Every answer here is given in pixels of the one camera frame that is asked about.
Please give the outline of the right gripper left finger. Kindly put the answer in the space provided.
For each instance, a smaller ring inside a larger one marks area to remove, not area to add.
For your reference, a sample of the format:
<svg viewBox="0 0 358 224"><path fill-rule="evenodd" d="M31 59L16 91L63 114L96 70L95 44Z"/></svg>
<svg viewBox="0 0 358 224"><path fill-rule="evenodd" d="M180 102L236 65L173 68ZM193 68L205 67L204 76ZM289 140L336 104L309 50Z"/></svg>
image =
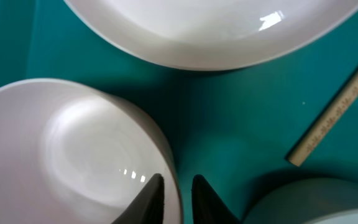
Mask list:
<svg viewBox="0 0 358 224"><path fill-rule="evenodd" d="M161 174L154 174L112 224L162 224L164 200L164 178Z"/></svg>

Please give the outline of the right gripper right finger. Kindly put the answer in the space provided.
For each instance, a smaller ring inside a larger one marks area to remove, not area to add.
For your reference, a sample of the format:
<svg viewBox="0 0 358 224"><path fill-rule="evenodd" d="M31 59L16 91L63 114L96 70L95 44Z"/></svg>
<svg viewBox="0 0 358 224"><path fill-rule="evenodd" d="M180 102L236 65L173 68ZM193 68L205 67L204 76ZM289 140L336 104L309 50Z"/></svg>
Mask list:
<svg viewBox="0 0 358 224"><path fill-rule="evenodd" d="M240 224L202 175L195 175L191 188L194 224Z"/></svg>

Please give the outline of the grey bowl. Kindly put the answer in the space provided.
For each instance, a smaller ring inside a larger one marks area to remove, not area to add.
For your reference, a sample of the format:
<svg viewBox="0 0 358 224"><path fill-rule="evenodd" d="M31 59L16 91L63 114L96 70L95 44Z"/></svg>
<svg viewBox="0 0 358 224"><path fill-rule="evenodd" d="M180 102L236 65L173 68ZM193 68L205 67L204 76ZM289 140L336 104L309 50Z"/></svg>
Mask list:
<svg viewBox="0 0 358 224"><path fill-rule="evenodd" d="M316 178L284 185L259 200L244 223L358 223L358 184Z"/></svg>

